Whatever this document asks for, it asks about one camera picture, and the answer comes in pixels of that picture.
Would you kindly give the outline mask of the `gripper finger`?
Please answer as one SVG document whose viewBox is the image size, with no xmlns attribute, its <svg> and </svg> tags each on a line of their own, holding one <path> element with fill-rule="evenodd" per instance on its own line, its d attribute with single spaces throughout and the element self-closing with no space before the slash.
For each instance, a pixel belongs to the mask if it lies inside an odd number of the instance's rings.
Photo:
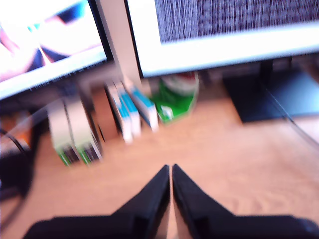
<svg viewBox="0 0 319 239">
<path fill-rule="evenodd" d="M 194 239 L 204 239 L 209 235 L 209 217 L 234 217 L 233 213 L 207 195 L 178 164 L 172 167 L 172 190 L 182 224 Z"/>
<path fill-rule="evenodd" d="M 124 239 L 165 239 L 170 211 L 169 166 L 164 165 L 142 190 L 117 209 L 125 216 L 128 235 Z"/>
</svg>

